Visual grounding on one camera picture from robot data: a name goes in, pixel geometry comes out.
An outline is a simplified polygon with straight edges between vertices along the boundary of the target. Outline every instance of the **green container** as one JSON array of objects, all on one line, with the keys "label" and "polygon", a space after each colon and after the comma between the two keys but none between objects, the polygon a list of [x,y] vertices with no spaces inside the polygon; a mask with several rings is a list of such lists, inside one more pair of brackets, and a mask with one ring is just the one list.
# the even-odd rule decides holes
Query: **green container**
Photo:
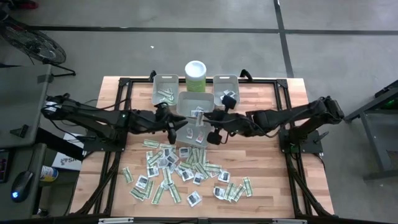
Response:
[{"label": "green container", "polygon": [[200,61],[191,61],[185,66],[187,91],[206,91],[206,66]]}]

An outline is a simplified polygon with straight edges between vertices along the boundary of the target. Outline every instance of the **desk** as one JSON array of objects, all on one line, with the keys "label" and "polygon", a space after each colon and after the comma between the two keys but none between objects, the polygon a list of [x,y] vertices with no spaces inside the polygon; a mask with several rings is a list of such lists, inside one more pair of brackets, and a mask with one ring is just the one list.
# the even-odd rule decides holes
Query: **desk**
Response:
[{"label": "desk", "polygon": [[[97,107],[113,105],[116,98],[120,77],[104,77],[98,97]],[[304,81],[301,78],[287,79],[292,106],[308,103]],[[180,84],[180,91],[185,91],[185,84]],[[213,92],[212,84],[207,84],[207,92]],[[275,109],[274,89],[270,85],[242,84],[239,85],[241,104],[235,109],[238,113],[249,110]],[[132,88],[132,107],[139,110],[153,110],[151,104],[152,84],[135,83]],[[137,201],[129,194],[140,174],[146,174],[146,151],[151,148],[142,146],[144,139],[167,143],[167,133],[129,134],[126,150],[122,153],[118,179],[114,193],[112,208],[113,217],[211,217],[211,218],[293,218],[293,206],[290,196],[289,181],[285,157],[279,150],[277,138],[244,138],[235,136],[226,145],[210,145],[207,148],[207,159],[212,164],[220,164],[231,173],[231,181],[242,183],[242,178],[250,177],[253,196],[242,196],[238,203],[218,200],[213,196],[213,187],[226,187],[225,183],[216,178],[208,179],[197,186],[192,181],[183,182],[177,174],[172,178],[181,194],[182,202],[174,204],[169,191],[165,191],[159,205],[152,205],[151,200],[157,186],[162,182],[160,172],[155,177],[154,191],[150,200]],[[78,183],[73,198],[71,212],[75,212],[89,199],[100,179],[103,152],[94,152],[83,161]],[[317,200],[324,208],[333,213],[328,184],[322,163],[313,155],[302,156],[307,184]],[[129,166],[135,179],[127,184],[121,169]],[[187,195],[197,190],[203,197],[201,203],[191,208]],[[108,189],[104,191],[101,211],[106,204]],[[304,211],[301,191],[298,191],[300,207]]]},{"label": "desk", "polygon": [[[17,220],[31,218],[36,201],[37,189],[39,188],[40,173],[45,156],[45,144],[36,144],[33,146],[21,147],[16,149],[14,160],[11,164],[8,182],[0,184],[0,220]],[[21,203],[15,203],[11,200],[11,187],[17,175],[28,169],[30,157],[33,154],[30,171],[34,173],[32,183],[30,184],[29,196]]]}]

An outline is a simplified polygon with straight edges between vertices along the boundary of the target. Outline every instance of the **wooden tabletop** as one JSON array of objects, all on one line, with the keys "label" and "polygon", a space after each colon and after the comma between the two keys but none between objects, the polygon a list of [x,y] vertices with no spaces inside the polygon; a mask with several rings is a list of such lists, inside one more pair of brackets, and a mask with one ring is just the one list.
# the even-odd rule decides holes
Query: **wooden tabletop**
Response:
[{"label": "wooden tabletop", "polygon": [[[105,107],[115,102],[118,81],[120,77],[104,77],[97,107]],[[289,93],[292,106],[308,103],[304,80],[288,78]],[[180,84],[180,91],[186,91],[185,84]],[[212,84],[207,84],[206,91],[212,93]],[[275,94],[272,85],[240,84],[241,104],[235,112],[243,113],[250,110],[276,110]],[[132,107],[139,110],[152,110],[152,84],[136,83],[132,89]],[[121,162],[114,194],[113,217],[211,217],[211,218],[292,218],[294,217],[292,199],[285,157],[279,150],[278,138],[235,136],[229,138],[225,145],[210,145],[207,148],[207,159],[212,164],[222,165],[231,173],[231,181],[242,183],[243,177],[251,179],[253,196],[246,198],[245,194],[238,203],[219,200],[213,195],[214,186],[226,188],[226,184],[217,178],[208,179],[197,186],[192,181],[183,182],[176,174],[172,174],[173,181],[180,192],[182,202],[174,204],[169,191],[165,191],[159,205],[152,205],[151,201],[157,186],[163,181],[162,172],[154,177],[155,185],[151,198],[143,202],[137,200],[129,191],[135,186],[140,174],[146,172],[146,152],[155,151],[142,146],[144,139],[151,139],[167,143],[167,133],[129,134],[126,150],[122,153]],[[71,212],[77,211],[94,192],[100,179],[103,152],[95,152],[83,161],[78,183],[73,198]],[[302,156],[307,184],[314,196],[323,207],[333,213],[328,184],[322,163],[313,155]],[[134,183],[127,184],[121,174],[121,169],[129,167]],[[191,208],[187,196],[197,191],[203,200]],[[108,187],[104,191],[101,211],[104,209]],[[300,208],[304,211],[301,190],[298,190]]]}]

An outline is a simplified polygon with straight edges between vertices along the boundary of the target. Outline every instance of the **concrete floor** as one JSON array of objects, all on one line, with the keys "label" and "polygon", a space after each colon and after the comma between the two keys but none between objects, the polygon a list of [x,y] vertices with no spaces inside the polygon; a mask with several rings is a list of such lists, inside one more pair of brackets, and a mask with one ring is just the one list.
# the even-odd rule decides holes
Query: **concrete floor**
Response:
[{"label": "concrete floor", "polygon": [[[117,27],[277,28],[272,0],[41,0],[14,18],[32,25]],[[286,29],[397,30],[395,0],[280,0]],[[58,78],[49,95],[98,97],[105,75],[183,74],[189,60],[201,60],[209,75],[286,77],[278,34],[153,32],[45,32],[66,51],[63,65],[77,71]],[[398,36],[287,35],[294,77],[304,78],[310,100],[331,95],[349,114],[397,79]],[[30,65],[0,40],[0,62]],[[61,135],[45,119],[42,126]],[[67,128],[82,132],[80,128]],[[364,182],[377,172],[376,159],[360,122],[324,126],[326,176],[335,213],[344,218],[398,222],[398,179]],[[60,195],[66,190],[54,190]],[[68,200],[52,200],[62,215]]]}]

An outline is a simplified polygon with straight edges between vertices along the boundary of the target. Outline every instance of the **computer mouse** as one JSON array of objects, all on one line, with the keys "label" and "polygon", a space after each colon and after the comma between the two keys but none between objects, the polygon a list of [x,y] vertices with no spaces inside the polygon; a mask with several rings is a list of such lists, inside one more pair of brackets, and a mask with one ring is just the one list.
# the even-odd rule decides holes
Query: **computer mouse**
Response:
[{"label": "computer mouse", "polygon": [[11,187],[11,199],[14,202],[23,202],[29,195],[33,173],[29,170],[21,172],[15,178]]}]

